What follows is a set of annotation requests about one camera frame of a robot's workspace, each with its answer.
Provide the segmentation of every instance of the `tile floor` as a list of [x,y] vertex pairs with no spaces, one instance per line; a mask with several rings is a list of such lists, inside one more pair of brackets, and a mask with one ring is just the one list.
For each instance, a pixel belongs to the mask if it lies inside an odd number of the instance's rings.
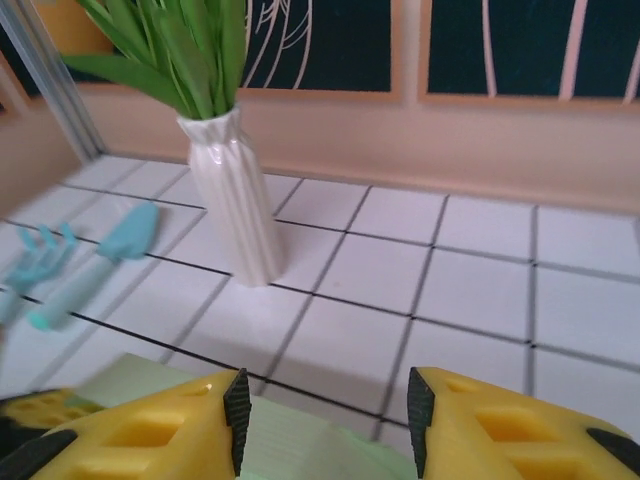
[[[142,199],[151,253],[122,264],[66,329],[9,330],[0,395],[73,386],[123,352],[251,389],[410,453],[409,368],[433,365],[602,417],[640,438],[640,248],[628,216],[267,176],[289,255],[274,285],[229,265],[185,166],[106,157],[0,226],[69,221],[62,280]],[[55,294],[40,285],[26,309]]]

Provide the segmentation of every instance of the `toy garden tool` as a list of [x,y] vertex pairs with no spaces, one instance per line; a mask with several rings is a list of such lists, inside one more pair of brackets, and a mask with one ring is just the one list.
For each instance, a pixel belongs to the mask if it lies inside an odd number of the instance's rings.
[[26,251],[4,279],[4,284],[9,289],[0,302],[0,325],[10,322],[18,313],[22,295],[37,283],[58,274],[78,244],[71,227],[66,223],[60,227],[62,232],[60,244],[51,230],[44,225],[40,225],[38,230],[44,242],[42,246],[38,245],[26,228],[18,228],[18,234]]
[[142,258],[151,247],[158,221],[158,207],[145,202],[134,208],[98,245],[94,265],[55,292],[40,308],[30,312],[29,322],[39,330],[51,330],[81,308],[124,259]]

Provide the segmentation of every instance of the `light green paper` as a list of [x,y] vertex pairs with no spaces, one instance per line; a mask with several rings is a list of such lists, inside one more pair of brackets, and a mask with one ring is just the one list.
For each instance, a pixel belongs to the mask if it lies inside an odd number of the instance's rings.
[[[115,407],[198,378],[126,354],[75,393]],[[240,480],[416,480],[413,462],[316,416],[252,397]]]

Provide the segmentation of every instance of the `trowel handle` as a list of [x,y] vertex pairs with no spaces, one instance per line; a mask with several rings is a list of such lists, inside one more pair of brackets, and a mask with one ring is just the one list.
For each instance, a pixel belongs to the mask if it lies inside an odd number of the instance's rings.
[[38,330],[55,330],[71,312],[77,312],[95,294],[118,265],[117,261],[98,256],[60,290],[54,291],[45,302],[27,314],[31,325]]

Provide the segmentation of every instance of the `green plant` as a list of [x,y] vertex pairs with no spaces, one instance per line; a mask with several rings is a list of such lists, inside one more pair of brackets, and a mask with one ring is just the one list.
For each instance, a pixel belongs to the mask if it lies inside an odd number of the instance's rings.
[[235,104],[245,0],[76,0],[122,55],[63,55],[70,67],[205,120]]

